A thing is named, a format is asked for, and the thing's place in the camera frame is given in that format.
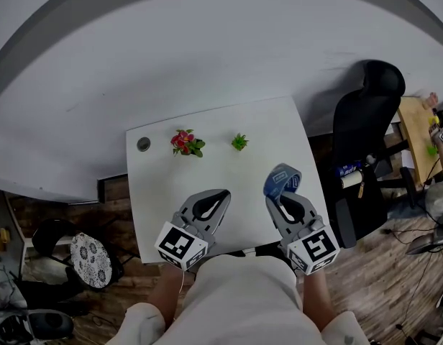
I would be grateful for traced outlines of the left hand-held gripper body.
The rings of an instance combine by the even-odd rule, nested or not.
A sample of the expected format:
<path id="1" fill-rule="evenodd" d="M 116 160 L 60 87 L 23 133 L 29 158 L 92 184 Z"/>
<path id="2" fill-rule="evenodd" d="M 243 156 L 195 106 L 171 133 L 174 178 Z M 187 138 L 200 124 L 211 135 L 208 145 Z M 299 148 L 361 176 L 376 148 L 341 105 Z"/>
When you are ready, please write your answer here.
<path id="1" fill-rule="evenodd" d="M 204 218 L 188 209 L 176 212 L 166 221 L 155 248 L 166 262 L 180 270 L 189 270 L 201 261 L 215 244 L 216 215 Z"/>

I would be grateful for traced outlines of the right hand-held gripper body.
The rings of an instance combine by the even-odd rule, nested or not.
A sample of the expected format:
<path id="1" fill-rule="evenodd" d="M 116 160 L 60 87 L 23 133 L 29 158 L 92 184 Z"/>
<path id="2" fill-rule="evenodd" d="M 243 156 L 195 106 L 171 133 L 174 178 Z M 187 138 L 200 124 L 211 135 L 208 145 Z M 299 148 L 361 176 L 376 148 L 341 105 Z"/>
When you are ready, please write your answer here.
<path id="1" fill-rule="evenodd" d="M 280 248 L 294 270 L 311 275 L 330 265 L 339 254 L 339 245 L 330 225 L 316 216 L 306 223 L 286 224 L 280 231 Z"/>

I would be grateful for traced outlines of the grey and blue tape roll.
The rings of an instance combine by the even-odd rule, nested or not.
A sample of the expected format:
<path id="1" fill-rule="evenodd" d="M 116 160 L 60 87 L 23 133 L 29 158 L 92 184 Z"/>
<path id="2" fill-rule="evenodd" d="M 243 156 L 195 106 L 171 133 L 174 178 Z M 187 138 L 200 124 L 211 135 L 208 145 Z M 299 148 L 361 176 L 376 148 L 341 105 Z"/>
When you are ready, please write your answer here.
<path id="1" fill-rule="evenodd" d="M 263 195 L 277 201 L 284 192 L 295 193 L 301 182 L 301 172 L 290 165 L 280 163 L 268 175 Z"/>

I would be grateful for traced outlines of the person's right forearm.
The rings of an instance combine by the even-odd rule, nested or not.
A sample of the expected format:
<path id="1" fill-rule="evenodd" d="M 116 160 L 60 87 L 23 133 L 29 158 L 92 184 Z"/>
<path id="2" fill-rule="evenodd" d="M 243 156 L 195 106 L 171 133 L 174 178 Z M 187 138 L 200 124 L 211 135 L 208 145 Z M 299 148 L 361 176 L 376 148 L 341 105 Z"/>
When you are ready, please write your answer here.
<path id="1" fill-rule="evenodd" d="M 320 331 L 337 317 L 323 270 L 304 277 L 303 313 Z"/>

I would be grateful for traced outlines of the white paper roll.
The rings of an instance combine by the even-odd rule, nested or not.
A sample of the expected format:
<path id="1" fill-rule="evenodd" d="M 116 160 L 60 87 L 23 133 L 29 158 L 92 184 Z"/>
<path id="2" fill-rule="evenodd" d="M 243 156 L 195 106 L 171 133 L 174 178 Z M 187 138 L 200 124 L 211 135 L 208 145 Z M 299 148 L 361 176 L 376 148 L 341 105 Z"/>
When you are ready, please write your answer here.
<path id="1" fill-rule="evenodd" d="M 362 173 L 359 170 L 353 171 L 340 178 L 342 189 L 359 185 L 362 182 Z"/>

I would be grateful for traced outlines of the blue packet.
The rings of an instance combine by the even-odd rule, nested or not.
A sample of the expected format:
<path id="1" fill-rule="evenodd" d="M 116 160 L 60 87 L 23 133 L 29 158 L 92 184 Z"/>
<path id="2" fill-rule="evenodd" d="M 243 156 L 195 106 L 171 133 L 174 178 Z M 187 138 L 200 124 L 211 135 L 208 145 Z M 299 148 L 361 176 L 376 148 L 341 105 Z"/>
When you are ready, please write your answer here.
<path id="1" fill-rule="evenodd" d="M 343 178 L 350 173 L 362 168 L 362 163 L 360 161 L 351 162 L 343 166 L 336 166 L 334 169 L 334 174 L 337 178 Z"/>

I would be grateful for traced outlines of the red flower potted plant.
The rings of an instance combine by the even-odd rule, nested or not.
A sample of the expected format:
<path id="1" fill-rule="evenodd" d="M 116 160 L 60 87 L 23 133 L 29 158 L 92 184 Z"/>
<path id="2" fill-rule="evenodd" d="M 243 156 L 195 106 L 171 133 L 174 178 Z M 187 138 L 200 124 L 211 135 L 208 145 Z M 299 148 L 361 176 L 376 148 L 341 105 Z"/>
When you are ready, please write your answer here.
<path id="1" fill-rule="evenodd" d="M 206 143 L 202 139 L 195 137 L 192 129 L 177 129 L 176 135 L 174 135 L 170 141 L 173 147 L 173 155 L 194 155 L 196 157 L 202 158 L 202 149 L 205 147 Z"/>

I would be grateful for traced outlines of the small green potted plant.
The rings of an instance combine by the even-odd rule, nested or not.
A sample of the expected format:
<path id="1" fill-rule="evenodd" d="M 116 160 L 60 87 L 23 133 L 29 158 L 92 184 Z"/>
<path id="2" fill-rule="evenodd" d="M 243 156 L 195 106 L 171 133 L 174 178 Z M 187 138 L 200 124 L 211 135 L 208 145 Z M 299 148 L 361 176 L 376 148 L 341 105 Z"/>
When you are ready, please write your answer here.
<path id="1" fill-rule="evenodd" d="M 237 151 L 242 151 L 248 144 L 249 140 L 246 139 L 245 134 L 238 133 L 232 140 L 231 145 L 233 148 L 235 148 Z"/>

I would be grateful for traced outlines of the person's white shirt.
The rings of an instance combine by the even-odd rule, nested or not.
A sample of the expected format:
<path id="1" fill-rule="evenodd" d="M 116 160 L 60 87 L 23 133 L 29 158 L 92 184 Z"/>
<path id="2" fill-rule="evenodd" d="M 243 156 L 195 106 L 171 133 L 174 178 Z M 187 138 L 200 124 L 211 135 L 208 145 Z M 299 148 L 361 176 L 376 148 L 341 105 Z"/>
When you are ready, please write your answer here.
<path id="1" fill-rule="evenodd" d="M 354 313 L 323 330 L 303 313 L 303 286 L 274 257 L 204 262 L 167 328 L 147 300 L 129 307 L 107 345 L 370 345 Z"/>

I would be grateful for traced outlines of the floral patterned round cushion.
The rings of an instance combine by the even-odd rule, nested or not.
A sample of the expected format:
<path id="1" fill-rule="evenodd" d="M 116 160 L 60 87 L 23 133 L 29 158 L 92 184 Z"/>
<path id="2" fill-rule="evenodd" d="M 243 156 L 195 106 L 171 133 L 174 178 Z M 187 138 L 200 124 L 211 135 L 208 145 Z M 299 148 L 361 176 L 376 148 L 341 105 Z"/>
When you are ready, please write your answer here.
<path id="1" fill-rule="evenodd" d="M 102 289 L 110 283 L 111 259 L 99 240 L 82 232 L 76 234 L 70 244 L 70 258 L 73 269 L 88 286 Z"/>

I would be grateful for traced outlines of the black office chair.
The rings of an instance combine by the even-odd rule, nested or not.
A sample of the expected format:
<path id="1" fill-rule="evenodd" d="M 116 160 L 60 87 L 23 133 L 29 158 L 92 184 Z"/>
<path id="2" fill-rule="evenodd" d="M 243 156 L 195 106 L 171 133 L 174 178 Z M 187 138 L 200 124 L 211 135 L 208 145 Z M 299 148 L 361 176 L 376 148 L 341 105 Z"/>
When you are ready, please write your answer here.
<path id="1" fill-rule="evenodd" d="M 381 180 L 375 171 L 380 161 L 408 148 L 406 141 L 389 148 L 384 145 L 385 133 L 406 90 L 403 75 L 396 66 L 381 60 L 366 60 L 362 69 L 362 88 L 343 96 L 336 106 L 332 153 L 320 174 L 330 224 L 345 249 L 388 220 L 384 189 L 405 188 L 411 206 L 416 195 L 407 168 L 401 168 L 402 177 L 394 180 Z M 370 154 L 376 158 L 374 165 L 366 162 Z M 334 174 L 336 166 L 355 161 L 362 163 L 359 171 L 365 186 L 361 199 L 357 198 L 360 185 L 342 189 L 340 178 Z"/>

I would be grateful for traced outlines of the black stool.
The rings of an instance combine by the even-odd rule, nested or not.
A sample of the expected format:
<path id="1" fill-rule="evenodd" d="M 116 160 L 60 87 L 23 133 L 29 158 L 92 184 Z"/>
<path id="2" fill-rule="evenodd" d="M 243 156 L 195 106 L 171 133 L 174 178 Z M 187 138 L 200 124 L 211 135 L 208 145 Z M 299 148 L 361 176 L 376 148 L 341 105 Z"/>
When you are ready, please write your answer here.
<path id="1" fill-rule="evenodd" d="M 112 219 L 102 226 L 93 229 L 80 229 L 75 224 L 62 219 L 48 219 L 43 221 L 32 237 L 32 244 L 35 250 L 44 257 L 48 257 L 73 269 L 73 263 L 70 258 L 70 244 L 72 238 L 78 233 L 87 234 L 99 240 L 106 248 L 112 263 L 112 277 L 110 283 L 102 288 L 95 289 L 88 286 L 78 276 L 81 282 L 93 291 L 101 291 L 108 286 L 116 283 L 124 276 L 124 264 L 120 262 L 117 256 L 117 248 L 104 237 L 106 228 L 116 220 Z"/>

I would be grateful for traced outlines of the light wooden desk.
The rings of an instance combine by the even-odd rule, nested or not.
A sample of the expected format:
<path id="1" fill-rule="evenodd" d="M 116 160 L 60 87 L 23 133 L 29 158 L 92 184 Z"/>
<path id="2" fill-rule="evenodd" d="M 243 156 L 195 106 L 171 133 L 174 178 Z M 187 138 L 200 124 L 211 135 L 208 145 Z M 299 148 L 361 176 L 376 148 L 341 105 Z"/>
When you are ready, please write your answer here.
<path id="1" fill-rule="evenodd" d="M 402 97 L 398 107 L 401 129 L 406 136 L 411 152 L 416 182 L 423 184 L 443 173 L 439 155 L 431 156 L 427 145 L 433 145 L 429 136 L 429 118 L 434 116 L 432 109 L 424 109 L 419 97 Z"/>

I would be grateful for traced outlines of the pink hand-shaped object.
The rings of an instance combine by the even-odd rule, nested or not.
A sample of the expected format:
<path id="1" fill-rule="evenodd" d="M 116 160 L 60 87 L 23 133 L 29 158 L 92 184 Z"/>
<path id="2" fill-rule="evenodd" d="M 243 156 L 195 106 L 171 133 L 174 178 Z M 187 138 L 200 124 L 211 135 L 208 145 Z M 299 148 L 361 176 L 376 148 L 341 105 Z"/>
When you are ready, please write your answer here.
<path id="1" fill-rule="evenodd" d="M 438 96 L 435 92 L 431 92 L 427 98 L 421 100 L 421 105 L 424 109 L 432 109 L 439 102 Z"/>

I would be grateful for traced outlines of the grey cabinet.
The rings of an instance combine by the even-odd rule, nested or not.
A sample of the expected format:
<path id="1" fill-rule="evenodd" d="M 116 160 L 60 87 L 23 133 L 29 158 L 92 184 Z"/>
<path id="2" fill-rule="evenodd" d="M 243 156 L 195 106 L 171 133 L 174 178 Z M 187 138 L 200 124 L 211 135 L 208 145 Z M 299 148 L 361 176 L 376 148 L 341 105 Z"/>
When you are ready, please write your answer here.
<path id="1" fill-rule="evenodd" d="M 4 191 L 0 190 L 0 269 L 20 280 L 26 252 L 22 230 Z"/>

